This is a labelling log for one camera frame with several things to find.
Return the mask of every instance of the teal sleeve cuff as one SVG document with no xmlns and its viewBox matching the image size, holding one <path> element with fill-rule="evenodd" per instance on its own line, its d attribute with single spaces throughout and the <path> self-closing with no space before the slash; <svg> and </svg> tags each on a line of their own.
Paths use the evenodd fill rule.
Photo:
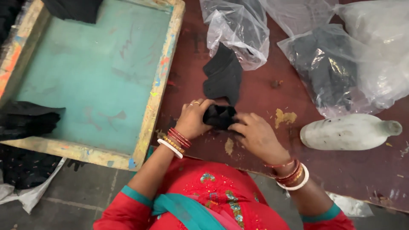
<svg viewBox="0 0 409 230">
<path fill-rule="evenodd" d="M 128 187 L 127 185 L 125 185 L 125 187 L 121 190 L 121 192 L 125 195 L 127 195 L 128 197 L 138 201 L 139 203 L 142 203 L 148 207 L 152 207 L 153 202 L 151 200 L 149 200 L 146 196 L 140 194 L 139 192 L 131 189 L 130 187 Z"/>
<path fill-rule="evenodd" d="M 335 218 L 339 213 L 341 212 L 341 209 L 334 203 L 332 207 L 326 211 L 325 213 L 318 215 L 318 216 L 301 216 L 301 220 L 304 223 L 315 223 L 319 221 L 329 221 L 333 218 Z"/>
</svg>

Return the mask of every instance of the white bangle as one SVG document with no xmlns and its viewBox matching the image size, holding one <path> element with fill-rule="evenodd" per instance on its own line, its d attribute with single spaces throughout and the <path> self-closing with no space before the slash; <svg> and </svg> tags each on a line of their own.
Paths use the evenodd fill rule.
<svg viewBox="0 0 409 230">
<path fill-rule="evenodd" d="M 159 144 L 166 145 L 168 148 L 170 148 L 172 151 L 174 151 L 177 158 L 179 158 L 179 159 L 183 158 L 183 155 L 177 149 L 175 149 L 175 147 L 173 147 L 171 144 L 167 143 L 166 141 L 164 141 L 162 139 L 158 139 L 157 142 Z"/>
<path fill-rule="evenodd" d="M 278 183 L 278 182 L 277 182 L 277 184 L 278 184 L 281 188 L 283 188 L 283 189 L 285 189 L 285 190 L 288 190 L 288 191 L 295 191 L 295 190 L 297 190 L 297 189 L 302 188 L 302 187 L 307 183 L 308 178 L 310 177 L 310 173 L 308 172 L 307 167 L 306 167 L 303 163 L 301 163 L 301 166 L 303 167 L 304 172 L 305 172 L 304 180 L 303 180 L 303 182 L 301 182 L 301 184 L 299 184 L 299 185 L 297 185 L 297 186 L 295 186 L 295 187 L 286 187 L 286 186 L 284 186 L 284 185 L 282 185 L 282 184 L 280 184 L 280 183 Z"/>
</svg>

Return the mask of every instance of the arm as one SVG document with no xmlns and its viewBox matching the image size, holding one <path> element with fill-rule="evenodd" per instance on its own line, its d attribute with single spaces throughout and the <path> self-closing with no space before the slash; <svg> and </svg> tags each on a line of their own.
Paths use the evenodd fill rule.
<svg viewBox="0 0 409 230">
<path fill-rule="evenodd" d="M 254 113 L 240 113 L 236 115 L 239 123 L 229 127 L 241 133 L 243 136 L 236 138 L 254 155 L 268 164 L 281 165 L 290 161 L 291 157 L 278 142 L 271 126 L 261 117 Z M 289 175 L 294 170 L 294 163 L 277 168 L 278 176 Z M 288 187 L 299 185 L 304 179 L 304 173 Z M 305 229 L 319 230 L 320 225 L 331 227 L 333 230 L 354 229 L 352 222 L 333 203 L 325 191 L 317 186 L 311 179 L 300 189 L 289 191 L 298 212 L 304 222 Z"/>
<path fill-rule="evenodd" d="M 203 123 L 203 115 L 213 100 L 193 100 L 184 104 L 175 129 L 191 140 L 208 131 L 211 126 Z M 113 202 L 94 223 L 94 230 L 145 230 L 151 215 L 152 200 L 171 164 L 174 152 L 161 144 L 142 165 Z"/>
</svg>

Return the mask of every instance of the concrete floor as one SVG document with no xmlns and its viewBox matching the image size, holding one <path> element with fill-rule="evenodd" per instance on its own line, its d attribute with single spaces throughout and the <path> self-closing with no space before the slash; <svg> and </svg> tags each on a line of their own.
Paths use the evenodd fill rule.
<svg viewBox="0 0 409 230">
<path fill-rule="evenodd" d="M 87 164 L 74 171 L 67 162 L 40 202 L 28 215 L 19 201 L 0 205 L 0 230 L 92 230 L 92 223 L 132 177 L 131 172 Z M 298 213 L 275 181 L 252 175 L 268 204 L 288 223 L 301 230 Z M 409 217 L 372 206 L 373 217 L 355 218 L 358 230 L 408 230 Z"/>
</svg>

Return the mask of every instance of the maroon table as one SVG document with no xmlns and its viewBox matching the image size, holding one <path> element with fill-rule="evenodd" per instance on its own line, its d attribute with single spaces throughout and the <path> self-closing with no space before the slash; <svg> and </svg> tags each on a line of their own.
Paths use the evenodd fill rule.
<svg viewBox="0 0 409 230">
<path fill-rule="evenodd" d="M 175 124 L 184 103 L 205 98 L 202 83 L 207 77 L 202 67 L 210 59 L 206 48 L 208 26 L 203 23 L 199 1 L 185 2 L 182 30 L 156 125 L 156 130 L 163 132 Z M 406 199 L 409 196 L 409 97 L 377 115 L 383 120 L 399 121 L 403 126 L 400 136 L 388 138 L 387 142 L 392 146 L 383 144 L 367 151 L 319 151 L 305 147 L 299 139 L 300 129 L 324 117 L 318 113 L 297 72 L 276 45 L 287 35 L 270 17 L 267 24 L 270 28 L 267 63 L 255 71 L 243 72 L 236 110 L 254 112 L 266 119 L 280 143 L 305 163 L 311 178 L 325 190 L 409 211 L 409 199 Z M 270 85 L 273 80 L 283 81 L 282 85 L 273 89 Z M 295 113 L 297 118 L 293 123 L 282 122 L 275 128 L 277 109 L 283 113 Z M 233 141 L 233 146 L 226 144 L 228 138 Z M 187 155 L 270 175 L 270 170 L 228 133 L 209 132 L 198 137 Z"/>
</svg>

